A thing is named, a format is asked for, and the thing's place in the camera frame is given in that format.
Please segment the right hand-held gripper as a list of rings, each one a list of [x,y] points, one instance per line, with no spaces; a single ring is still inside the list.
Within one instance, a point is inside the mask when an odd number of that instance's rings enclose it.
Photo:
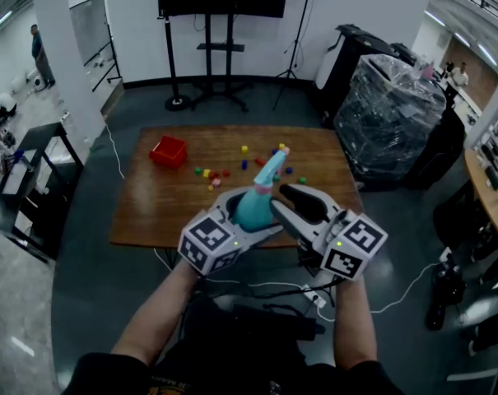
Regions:
[[[293,238],[312,239],[301,249],[301,265],[311,275],[323,271],[355,281],[388,239],[367,215],[339,210],[332,197],[316,188],[282,184],[279,192],[295,210],[273,199],[272,214]],[[314,233],[311,225],[317,227]]]

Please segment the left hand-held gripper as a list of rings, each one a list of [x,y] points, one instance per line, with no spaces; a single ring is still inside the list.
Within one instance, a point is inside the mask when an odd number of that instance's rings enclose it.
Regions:
[[[178,254],[201,276],[233,266],[242,253],[283,231],[280,224],[245,231],[232,222],[243,196],[251,187],[221,193],[209,211],[200,211],[181,231]]]

